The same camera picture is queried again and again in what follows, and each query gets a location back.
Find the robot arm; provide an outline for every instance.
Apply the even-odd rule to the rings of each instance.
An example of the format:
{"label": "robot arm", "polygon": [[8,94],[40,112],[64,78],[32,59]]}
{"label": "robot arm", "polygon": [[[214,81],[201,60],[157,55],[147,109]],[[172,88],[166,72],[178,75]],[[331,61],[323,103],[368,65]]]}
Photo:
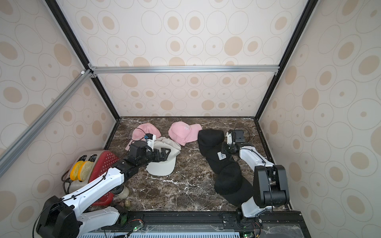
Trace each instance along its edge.
{"label": "robot arm", "polygon": [[229,130],[222,153],[237,155],[254,171],[253,197],[242,204],[245,217],[255,217],[267,208],[285,205],[290,200],[286,170],[265,159],[253,145],[245,142],[243,130]]}
{"label": "robot arm", "polygon": [[36,231],[42,238],[75,238],[86,232],[120,222],[124,225],[127,211],[120,206],[83,213],[91,204],[109,191],[120,193],[123,183],[150,162],[166,161],[170,149],[153,149],[155,135],[146,134],[146,141],[135,141],[127,156],[114,163],[106,173],[84,187],[62,198],[49,198],[41,213]]}

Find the marble surface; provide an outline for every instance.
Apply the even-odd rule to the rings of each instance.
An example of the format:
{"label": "marble surface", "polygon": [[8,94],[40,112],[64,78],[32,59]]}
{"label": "marble surface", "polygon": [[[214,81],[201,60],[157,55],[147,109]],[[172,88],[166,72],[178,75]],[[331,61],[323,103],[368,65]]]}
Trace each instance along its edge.
{"label": "marble surface", "polygon": [[[250,142],[266,157],[254,121],[250,118],[192,118],[192,117],[123,117],[109,150],[119,158],[126,154],[125,147],[130,141],[132,130],[139,124],[149,122],[156,126],[162,136],[169,138],[168,130],[172,123],[183,121],[189,125],[199,123],[203,129],[218,129],[226,133],[229,129],[243,126],[251,133]],[[253,172],[243,160],[239,160],[242,175],[250,182]],[[153,176],[145,168],[125,182],[130,190],[128,200],[131,211],[235,211],[231,205],[214,190],[216,174],[209,167],[205,157],[200,154],[197,141],[181,147],[176,157],[176,165],[168,176]]]}

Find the yellow bread slice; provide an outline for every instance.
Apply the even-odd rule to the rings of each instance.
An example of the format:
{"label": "yellow bread slice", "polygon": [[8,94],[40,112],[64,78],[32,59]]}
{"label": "yellow bread slice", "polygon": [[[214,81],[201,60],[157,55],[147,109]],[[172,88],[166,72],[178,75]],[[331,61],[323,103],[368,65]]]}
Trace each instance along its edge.
{"label": "yellow bread slice", "polygon": [[78,170],[79,181],[85,181],[87,176],[93,171],[94,162],[85,161]]}
{"label": "yellow bread slice", "polygon": [[75,165],[73,166],[73,169],[70,172],[71,180],[75,181],[78,179],[78,170],[82,164],[83,164],[83,161],[78,161],[77,163],[75,163]]}

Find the cable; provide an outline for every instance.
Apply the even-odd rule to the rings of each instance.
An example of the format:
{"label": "cable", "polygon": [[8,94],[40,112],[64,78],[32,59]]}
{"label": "cable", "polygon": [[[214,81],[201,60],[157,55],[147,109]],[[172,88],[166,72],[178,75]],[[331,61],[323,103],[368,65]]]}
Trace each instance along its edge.
{"label": "cable", "polygon": [[129,236],[129,234],[126,234],[126,235],[118,235],[118,236],[114,236],[114,238],[126,238],[126,237],[128,237]]}
{"label": "cable", "polygon": [[240,223],[238,223],[237,222],[237,226],[239,226],[241,229],[246,229],[249,225],[251,225],[251,224],[249,224],[249,225],[246,225],[246,224],[243,224],[244,225],[244,227],[242,228],[241,226],[240,226]]}
{"label": "cable", "polygon": [[[138,128],[138,127],[131,128],[131,129],[129,130],[129,132],[128,132],[128,135],[131,133],[132,129],[139,129],[139,130],[141,130],[141,131],[144,133],[144,135],[146,135],[146,132],[143,131],[141,128]],[[141,138],[140,140],[134,140],[134,139],[132,139],[132,136],[131,136],[131,140],[132,140],[132,141],[141,141],[143,138]]]}
{"label": "cable", "polygon": [[260,225],[258,225],[258,227],[259,227],[259,233],[258,233],[258,235],[256,236],[256,238],[259,238],[259,236],[261,235],[261,233],[262,233],[262,229],[261,229],[261,226]]}
{"label": "cable", "polygon": [[251,150],[251,149],[248,149],[248,148],[240,148],[239,150],[250,150],[251,152],[256,153],[261,158],[263,166],[266,165],[266,162],[262,159],[262,156],[260,154],[258,154],[255,150]]}
{"label": "cable", "polygon": [[270,200],[271,200],[271,211],[274,212],[274,206],[272,204],[272,192],[271,192],[271,185],[270,185],[270,180],[269,180],[269,176],[267,175],[266,173],[266,176],[267,176],[267,182],[269,183],[269,190],[270,190]]}
{"label": "cable", "polygon": [[61,202],[70,200],[70,199],[75,199],[77,196],[79,196],[79,195],[81,195],[81,194],[87,192],[88,190],[92,189],[93,187],[97,186],[101,181],[103,181],[103,180],[106,179],[106,175],[107,175],[108,171],[109,171],[109,170],[107,170],[107,171],[106,171],[106,174],[102,176],[103,178],[102,178],[101,180],[99,180],[96,184],[94,184],[94,185],[91,186],[90,188],[86,189],[85,191],[80,192],[80,193],[77,194],[77,195],[72,195],[72,196],[71,196],[70,198],[68,198],[68,199],[64,199],[64,200],[62,200],[62,201],[59,201],[59,202],[50,204],[49,206],[47,206],[47,207],[45,207],[44,209],[42,209],[42,211],[38,214],[38,216],[36,217],[36,221],[35,221],[34,224],[33,224],[32,238],[34,238],[34,230],[35,230],[35,228],[36,228],[36,224],[37,224],[38,218],[41,216],[41,214],[42,214],[47,208],[49,208],[49,207],[51,207],[51,206],[53,206],[53,205],[59,204],[59,203],[61,203]]}
{"label": "cable", "polygon": [[[70,178],[67,178],[63,183],[62,183],[62,189],[64,190],[65,194],[68,195],[69,194],[69,188],[70,188],[70,185],[73,181],[71,181]],[[67,187],[67,190],[65,188],[65,184],[66,183],[69,183],[69,186]]]}
{"label": "cable", "polygon": [[141,219],[133,219],[133,220],[129,221],[128,223],[136,221],[136,220],[139,220],[139,221],[141,221],[143,223],[143,221]]}
{"label": "cable", "polygon": [[64,177],[65,177],[65,175],[66,175],[67,173],[69,173],[69,171],[70,171],[70,169],[69,169],[68,171],[66,171],[66,172],[61,176],[61,181],[62,181],[62,182],[65,181]]}

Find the white vent grille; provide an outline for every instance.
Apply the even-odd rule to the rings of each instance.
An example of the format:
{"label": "white vent grille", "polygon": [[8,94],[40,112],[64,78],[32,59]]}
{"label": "white vent grille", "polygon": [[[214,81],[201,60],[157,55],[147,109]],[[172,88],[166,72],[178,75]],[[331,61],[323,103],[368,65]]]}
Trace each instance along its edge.
{"label": "white vent grille", "polygon": [[[113,238],[127,233],[112,232],[89,232],[79,238]],[[147,232],[132,233],[129,238],[240,238],[238,232]]]}

